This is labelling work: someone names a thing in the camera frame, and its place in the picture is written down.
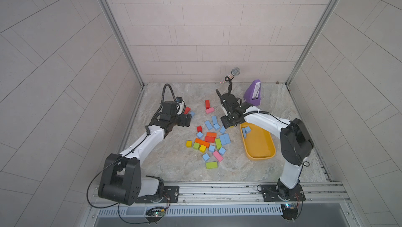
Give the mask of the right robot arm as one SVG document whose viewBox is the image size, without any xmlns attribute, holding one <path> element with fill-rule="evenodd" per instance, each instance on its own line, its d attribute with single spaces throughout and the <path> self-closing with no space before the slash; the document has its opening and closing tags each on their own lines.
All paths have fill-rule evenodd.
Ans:
<svg viewBox="0 0 402 227">
<path fill-rule="evenodd" d="M 229 93 L 223 95 L 216 91 L 225 115 L 221 121 L 225 128 L 242 123 L 256 125 L 281 141 L 282 156 L 285 165 L 277 183 L 279 189 L 293 189 L 299 184 L 302 167 L 314 148 L 314 142 L 300 119 L 286 120 L 262 111 L 251 103 L 240 103 L 239 99 Z"/>
</svg>

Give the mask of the blue thin long block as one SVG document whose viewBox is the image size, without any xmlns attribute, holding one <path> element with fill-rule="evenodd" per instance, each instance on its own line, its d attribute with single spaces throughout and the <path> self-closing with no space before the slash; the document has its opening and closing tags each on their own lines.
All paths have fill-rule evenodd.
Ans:
<svg viewBox="0 0 402 227">
<path fill-rule="evenodd" d="M 243 133 L 244 139 L 246 139 L 247 138 L 247 132 L 246 132 L 245 128 L 242 128 L 242 133 Z"/>
</svg>

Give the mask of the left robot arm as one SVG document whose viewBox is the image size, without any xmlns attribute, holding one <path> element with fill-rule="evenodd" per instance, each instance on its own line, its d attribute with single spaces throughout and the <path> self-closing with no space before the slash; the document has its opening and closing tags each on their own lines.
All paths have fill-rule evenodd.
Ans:
<svg viewBox="0 0 402 227">
<path fill-rule="evenodd" d="M 172 131 L 174 126 L 189 127 L 191 115 L 185 114 L 181 97 L 164 101 L 161 112 L 145 126 L 146 131 L 120 154 L 110 154 L 104 164 L 98 196 L 115 203 L 132 205 L 138 198 L 154 202 L 163 199 L 162 178 L 141 176 L 141 162 Z"/>
</svg>

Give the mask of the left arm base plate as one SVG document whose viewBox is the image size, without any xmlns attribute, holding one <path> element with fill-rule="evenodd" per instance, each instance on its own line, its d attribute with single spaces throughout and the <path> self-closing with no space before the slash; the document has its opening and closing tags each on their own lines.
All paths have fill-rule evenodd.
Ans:
<svg viewBox="0 0 402 227">
<path fill-rule="evenodd" d="M 146 195 L 135 200 L 136 204 L 173 204 L 178 202 L 180 192 L 179 186 L 164 186 L 160 188 L 154 195 Z"/>
</svg>

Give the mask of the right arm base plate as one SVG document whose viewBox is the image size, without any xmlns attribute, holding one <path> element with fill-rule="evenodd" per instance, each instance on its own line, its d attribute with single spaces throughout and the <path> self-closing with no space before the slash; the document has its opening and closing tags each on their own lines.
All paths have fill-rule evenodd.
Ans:
<svg viewBox="0 0 402 227">
<path fill-rule="evenodd" d="M 258 192 L 263 195 L 264 202 L 302 202 L 306 200 L 300 184 L 293 189 L 285 185 L 258 185 Z"/>
</svg>

